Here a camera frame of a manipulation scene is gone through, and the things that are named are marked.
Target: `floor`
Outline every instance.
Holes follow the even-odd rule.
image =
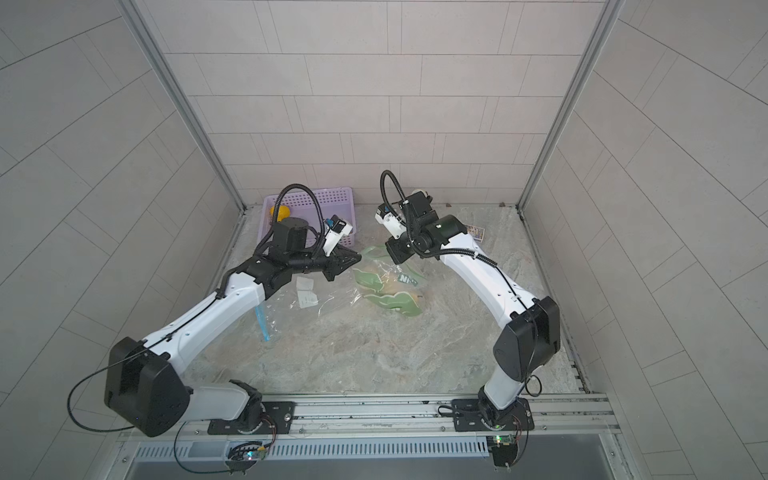
[[[386,230],[373,205],[358,205],[355,250],[380,245]],[[249,216],[230,263],[250,255],[258,238],[258,212]],[[466,224],[484,227],[482,248],[515,281],[537,296],[542,286],[525,229],[510,207],[440,207]],[[458,275],[435,260],[409,263],[426,277],[422,310],[406,317],[361,297],[351,270],[326,282],[313,273],[319,305],[298,308],[295,281],[267,300],[270,340],[254,312],[211,343],[184,373],[188,382],[239,379],[262,392],[475,393],[495,367],[491,347],[498,326]],[[562,349],[538,376],[544,392],[578,392],[580,382]]]

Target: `clear plastic bag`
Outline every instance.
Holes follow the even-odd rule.
[[[362,261],[351,268],[362,287],[362,297],[383,309],[404,316],[422,313],[426,277],[413,262],[395,265],[384,246],[368,247],[360,252]]]

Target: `purple basket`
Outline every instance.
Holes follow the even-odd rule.
[[[355,202],[352,200],[352,189],[349,187],[320,188],[312,190],[312,192],[314,192],[315,197],[317,197],[317,201],[320,203],[320,208],[323,209],[323,216],[325,218],[331,218],[333,215],[338,215],[339,218],[352,224],[352,233],[342,238],[339,242],[345,247],[352,247],[355,244],[355,231],[357,228],[357,222],[355,220]],[[275,200],[277,200],[277,195],[270,195],[264,198],[264,207],[261,209],[261,223],[259,225],[259,240],[264,237],[264,234],[269,229],[270,222],[272,221],[270,208],[274,207]],[[319,231],[315,204],[312,203],[312,199],[305,192],[295,190],[286,194],[285,197],[283,197],[283,201],[280,202],[280,205],[290,208],[291,217],[303,218]],[[306,245],[310,246],[314,243],[315,236],[310,232],[306,236]]]

